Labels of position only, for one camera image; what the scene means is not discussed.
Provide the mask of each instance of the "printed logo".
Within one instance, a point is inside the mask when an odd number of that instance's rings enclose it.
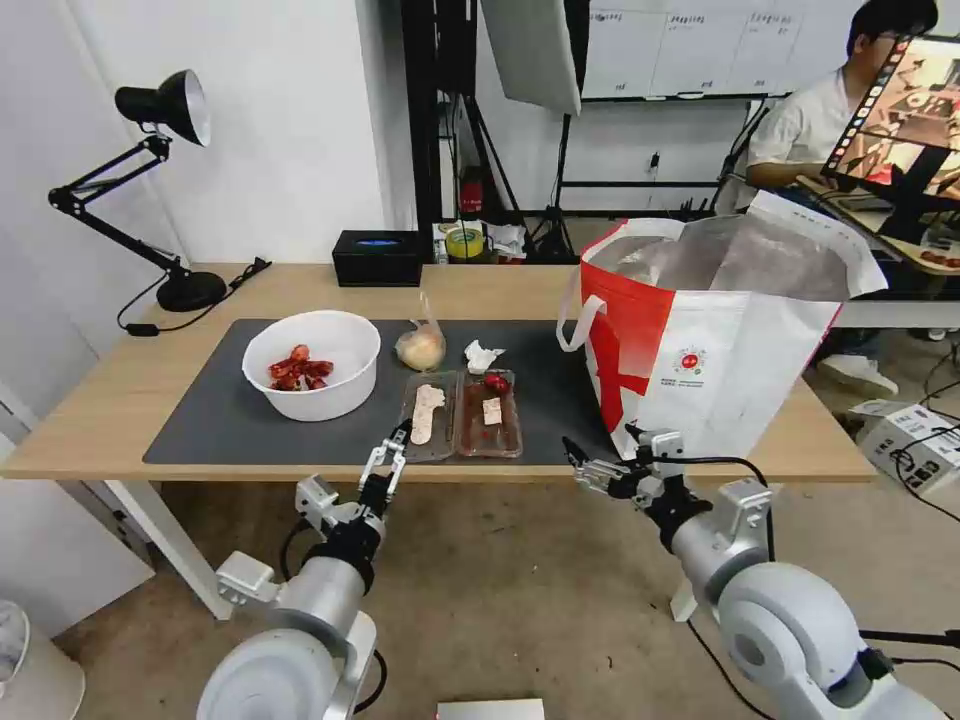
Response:
[[[683,348],[677,353],[673,371],[679,375],[700,375],[707,362],[707,352],[700,347]]]

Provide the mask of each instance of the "wooden table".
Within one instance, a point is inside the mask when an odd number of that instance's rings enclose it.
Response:
[[[224,278],[239,265],[211,265]],[[423,290],[444,319],[543,320],[557,316],[570,277],[568,267],[428,266]],[[230,606],[216,592],[213,570],[149,482],[297,482],[319,472],[356,481],[359,467],[148,465],[142,460],[190,383],[240,318],[281,318],[306,310],[336,308],[372,319],[419,317],[417,288],[341,288],[325,265],[276,265],[239,290],[207,317],[157,338],[125,338],[74,392],[17,448],[0,474],[9,478],[104,481],[217,615]],[[155,308],[157,324],[182,322]],[[452,348],[448,352],[458,352]],[[371,435],[371,447],[379,442]],[[867,482],[875,471],[826,408],[798,382],[751,459],[772,482]],[[736,467],[693,466],[694,480],[726,482]],[[571,482],[568,466],[410,465],[403,482]]]

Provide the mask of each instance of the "black lamp shade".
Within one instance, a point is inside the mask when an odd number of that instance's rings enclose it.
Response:
[[[185,140],[210,144],[210,110],[193,70],[174,73],[156,90],[122,87],[114,102],[127,120],[166,125]]]

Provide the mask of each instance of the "shopping bag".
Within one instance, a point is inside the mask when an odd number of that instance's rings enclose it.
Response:
[[[565,323],[580,279],[582,310]],[[561,303],[557,340],[586,346],[617,452],[625,431],[683,432],[689,456],[746,456],[842,303],[886,288],[866,241],[769,193],[744,216],[624,222],[589,246]]]

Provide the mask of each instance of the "black tissue box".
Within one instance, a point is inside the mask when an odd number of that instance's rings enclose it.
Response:
[[[333,249],[340,287],[419,287],[420,235],[410,231],[344,230]]]

